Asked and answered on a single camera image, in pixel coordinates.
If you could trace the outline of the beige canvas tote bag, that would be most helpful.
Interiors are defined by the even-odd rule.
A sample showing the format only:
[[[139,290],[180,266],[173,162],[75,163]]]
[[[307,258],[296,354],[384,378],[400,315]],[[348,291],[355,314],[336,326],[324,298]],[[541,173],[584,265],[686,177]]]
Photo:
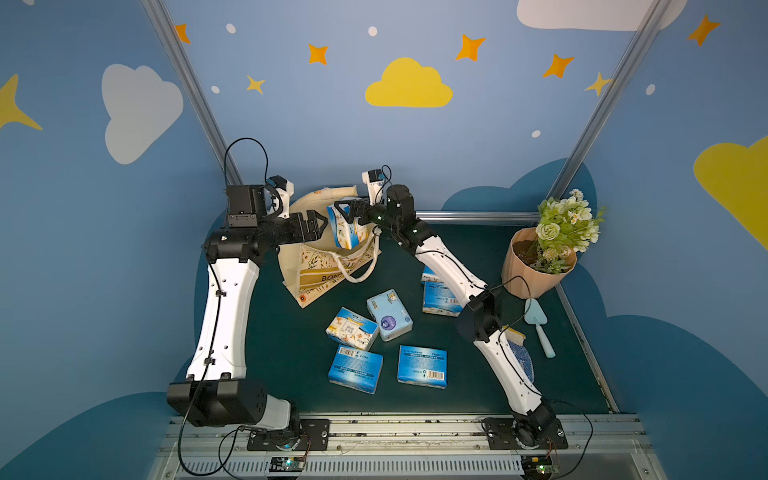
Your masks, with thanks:
[[[335,232],[334,223],[330,222],[320,239],[279,249],[283,284],[302,308],[344,281],[365,281],[376,267],[381,250],[371,226],[367,228],[368,238],[351,250],[335,244]]]

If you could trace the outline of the tissue pack cream top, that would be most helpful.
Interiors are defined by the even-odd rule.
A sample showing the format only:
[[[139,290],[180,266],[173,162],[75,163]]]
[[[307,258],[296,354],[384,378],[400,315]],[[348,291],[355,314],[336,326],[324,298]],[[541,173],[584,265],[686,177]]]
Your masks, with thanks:
[[[432,269],[430,269],[428,266],[424,266],[421,274],[421,282],[422,283],[426,283],[426,282],[440,283],[441,280]]]

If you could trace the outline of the blue tissue pack barcode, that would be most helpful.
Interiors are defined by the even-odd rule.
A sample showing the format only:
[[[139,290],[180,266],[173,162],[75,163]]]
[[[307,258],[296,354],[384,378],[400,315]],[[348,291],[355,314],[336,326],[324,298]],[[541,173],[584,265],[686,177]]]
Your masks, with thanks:
[[[441,282],[423,283],[422,312],[431,315],[458,317],[463,306],[452,291]]]

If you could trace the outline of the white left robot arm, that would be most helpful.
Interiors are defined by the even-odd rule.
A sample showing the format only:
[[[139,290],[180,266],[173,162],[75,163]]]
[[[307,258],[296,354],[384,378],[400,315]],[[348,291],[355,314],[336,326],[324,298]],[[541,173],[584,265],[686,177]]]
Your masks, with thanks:
[[[246,377],[245,340],[251,298],[267,253],[314,241],[328,220],[311,210],[289,210],[293,185],[280,176],[263,185],[227,187],[223,227],[203,244],[207,300],[196,353],[183,381],[169,385],[168,404],[195,427],[243,425],[277,448],[300,440],[300,420],[289,401]]]

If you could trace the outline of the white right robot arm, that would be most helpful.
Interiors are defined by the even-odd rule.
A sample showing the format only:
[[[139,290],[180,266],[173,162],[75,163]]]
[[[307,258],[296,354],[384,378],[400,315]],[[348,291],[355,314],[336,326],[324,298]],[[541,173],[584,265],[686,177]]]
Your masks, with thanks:
[[[383,199],[345,197],[333,203],[335,215],[347,223],[374,224],[390,232],[396,243],[429,267],[462,306],[457,331],[481,352],[498,379],[514,421],[507,428],[523,449],[557,447],[568,443],[552,403],[535,388],[515,357],[499,320],[497,293],[472,274],[450,252],[439,235],[417,217],[414,199],[404,185],[393,185]]]

